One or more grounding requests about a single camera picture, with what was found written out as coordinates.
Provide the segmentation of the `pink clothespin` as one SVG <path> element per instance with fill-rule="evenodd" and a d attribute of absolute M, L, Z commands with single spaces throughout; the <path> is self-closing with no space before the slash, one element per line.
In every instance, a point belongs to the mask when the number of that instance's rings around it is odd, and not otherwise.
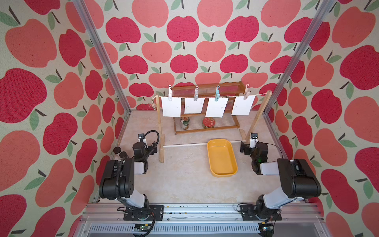
<path fill-rule="evenodd" d="M 249 95 L 250 95 L 249 84 L 246 84 L 245 91 L 244 91 L 244 100 L 247 100 Z"/>

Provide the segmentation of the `teal clothespin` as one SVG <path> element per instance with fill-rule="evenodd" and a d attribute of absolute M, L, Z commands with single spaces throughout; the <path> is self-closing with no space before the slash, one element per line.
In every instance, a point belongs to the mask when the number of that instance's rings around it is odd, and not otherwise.
<path fill-rule="evenodd" d="M 217 102 L 220 98 L 220 86 L 216 86 L 216 92 L 215 92 L 215 102 Z"/>

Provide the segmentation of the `grey clothespin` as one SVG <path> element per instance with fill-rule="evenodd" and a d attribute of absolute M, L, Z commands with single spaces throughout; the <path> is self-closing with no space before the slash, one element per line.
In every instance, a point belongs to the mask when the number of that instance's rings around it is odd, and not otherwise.
<path fill-rule="evenodd" d="M 195 91 L 194 91 L 194 101 L 197 101 L 198 100 L 198 87 L 195 87 Z"/>

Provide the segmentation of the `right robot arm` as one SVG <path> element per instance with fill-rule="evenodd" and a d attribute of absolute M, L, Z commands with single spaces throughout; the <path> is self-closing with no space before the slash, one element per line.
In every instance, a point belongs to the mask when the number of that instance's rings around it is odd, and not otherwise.
<path fill-rule="evenodd" d="M 241 203 L 237 206 L 243 220 L 281 220 L 281 208 L 291 202 L 321 195 L 321 185 L 311 167 L 304 159 L 277 159 L 268 162 L 268 144 L 241 142 L 240 151 L 250 156 L 252 170 L 257 175 L 278 176 L 280 187 L 260 195 L 255 204 Z"/>

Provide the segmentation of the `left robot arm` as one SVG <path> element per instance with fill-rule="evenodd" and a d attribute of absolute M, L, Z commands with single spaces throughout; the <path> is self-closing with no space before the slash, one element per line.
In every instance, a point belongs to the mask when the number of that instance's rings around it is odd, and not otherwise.
<path fill-rule="evenodd" d="M 101 178 L 99 196 L 117 200 L 123 206 L 117 210 L 124 213 L 125 221 L 161 221 L 163 205 L 151 205 L 145 194 L 135 188 L 135 176 L 146 174 L 148 158 L 158 152 L 160 134 L 156 130 L 139 134 L 139 141 L 133 144 L 134 156 L 129 157 L 120 147 L 113 149 L 118 160 L 108 161 Z"/>

